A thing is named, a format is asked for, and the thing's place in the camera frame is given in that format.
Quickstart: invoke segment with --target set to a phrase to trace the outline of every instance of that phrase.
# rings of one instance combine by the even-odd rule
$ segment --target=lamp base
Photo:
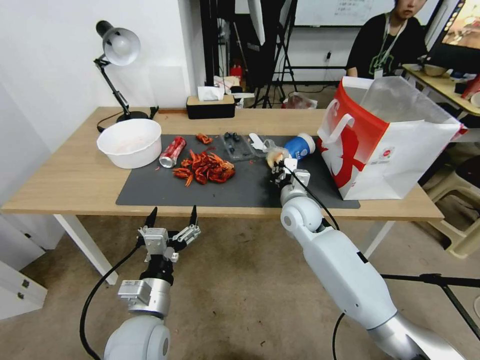
[[[150,116],[148,116],[146,113],[142,111],[130,111],[130,115],[122,114],[118,117],[116,122],[119,123],[121,121],[129,120],[129,119],[150,119]]]

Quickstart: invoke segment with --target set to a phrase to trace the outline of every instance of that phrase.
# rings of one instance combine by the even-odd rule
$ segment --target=bowl
[[[474,93],[471,98],[470,102],[476,106],[477,108],[480,108],[480,91]]]
[[[423,71],[425,74],[431,77],[437,77],[437,76],[442,76],[447,72],[448,69],[436,65],[431,65],[431,64],[424,64],[423,65]]]
[[[124,120],[106,128],[96,146],[119,168],[135,169],[148,165],[162,152],[162,127],[144,118]]]

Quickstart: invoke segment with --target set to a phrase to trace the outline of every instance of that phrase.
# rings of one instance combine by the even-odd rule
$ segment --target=concrete floor
[[[115,263],[135,245],[142,217],[80,216],[106,257]],[[186,219],[159,218],[157,226],[181,229]],[[361,243],[369,221],[339,221]],[[300,246],[278,220],[201,218],[201,237],[175,266],[167,326],[173,360],[331,359],[332,331],[340,311],[303,259]],[[370,258],[379,272],[479,277],[480,251],[465,260],[446,253],[434,232],[398,222]],[[123,279],[146,268],[140,249],[118,271],[116,285],[103,285],[87,318],[90,345],[102,356],[110,334],[127,318],[117,299]],[[48,288],[43,309],[0,321],[2,359],[89,359],[80,343],[79,317],[99,274],[65,235],[57,249],[23,273]],[[448,339],[469,359],[480,342],[440,288],[388,280],[391,296],[406,317]],[[453,288],[473,312],[478,289]],[[354,321],[344,318],[337,336],[339,360],[389,359]]]

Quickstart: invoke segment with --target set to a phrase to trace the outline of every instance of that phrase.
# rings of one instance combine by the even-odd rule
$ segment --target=lanyard
[[[378,53],[377,61],[375,62],[375,69],[378,69],[379,67],[382,66],[382,64],[387,60],[387,58],[390,55],[390,51],[394,48],[395,43],[397,42],[397,39],[399,38],[400,34],[404,32],[405,28],[407,27],[407,21],[408,19],[405,20],[403,25],[400,28],[400,31],[396,34],[395,39],[393,39],[390,47],[385,51],[385,54],[379,61],[378,59],[382,55],[382,52],[384,51],[384,46],[385,42],[387,41],[387,37],[389,36],[389,30],[390,30],[390,14],[385,14],[385,31],[383,33],[383,42],[381,43],[381,48],[380,52]]]

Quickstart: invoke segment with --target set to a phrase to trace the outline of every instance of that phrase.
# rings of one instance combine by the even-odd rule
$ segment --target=lamp shade
[[[96,32],[102,38],[106,59],[118,66],[131,64],[140,53],[140,39],[134,32],[122,27],[113,27],[108,21],[96,24]]]

